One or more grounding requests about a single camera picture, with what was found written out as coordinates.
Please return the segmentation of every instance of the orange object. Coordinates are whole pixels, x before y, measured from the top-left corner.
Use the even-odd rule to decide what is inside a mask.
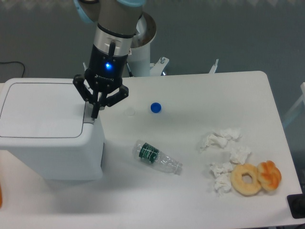
[[[261,182],[263,189],[273,191],[279,186],[282,175],[273,161],[266,161],[257,166],[257,179]]]
[[[243,175],[249,175],[252,182],[245,183]],[[235,190],[245,196],[255,195],[262,188],[257,180],[257,168],[251,164],[237,165],[231,173],[231,183]]]

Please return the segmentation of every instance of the bottle cap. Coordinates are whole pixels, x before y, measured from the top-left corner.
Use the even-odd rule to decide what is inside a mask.
[[[153,113],[159,113],[161,111],[161,104],[160,103],[152,103],[151,105],[151,111]]]
[[[177,174],[177,175],[180,175],[181,174],[181,171],[182,171],[182,165],[181,163],[178,163],[177,166],[176,166],[176,169],[174,171],[174,174]]]

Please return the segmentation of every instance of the white tissue paper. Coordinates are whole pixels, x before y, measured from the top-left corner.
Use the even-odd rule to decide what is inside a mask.
[[[240,139],[242,137],[240,131],[241,131],[240,128],[237,128],[237,129],[228,128],[225,130],[214,131],[214,134],[216,136],[223,137],[223,138],[227,139],[228,141],[230,141],[230,140],[237,141],[238,139]]]
[[[229,173],[222,173],[215,179],[214,188],[219,196],[231,190],[232,184]]]
[[[235,164],[243,165],[246,162],[248,155],[251,153],[249,147],[240,146],[238,148],[231,149],[230,161]]]
[[[230,162],[226,163],[211,163],[210,169],[214,173],[215,177],[219,177],[223,173],[229,173],[233,170],[233,166]]]
[[[208,135],[205,147],[209,147],[210,145],[217,145],[220,148],[225,148],[228,144],[228,140],[224,137],[216,136],[216,135]]]

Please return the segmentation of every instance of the plastic water bottle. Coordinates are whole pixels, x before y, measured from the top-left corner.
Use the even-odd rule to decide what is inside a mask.
[[[178,175],[181,173],[181,163],[142,140],[138,140],[136,142],[132,153],[136,159],[147,163],[149,166],[156,170],[162,171],[164,173],[174,173]]]

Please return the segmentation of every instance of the blue bottle cap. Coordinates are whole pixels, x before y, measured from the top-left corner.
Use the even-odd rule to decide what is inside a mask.
[[[151,111],[154,113],[159,113],[161,111],[161,104],[160,103],[153,103],[151,105]]]

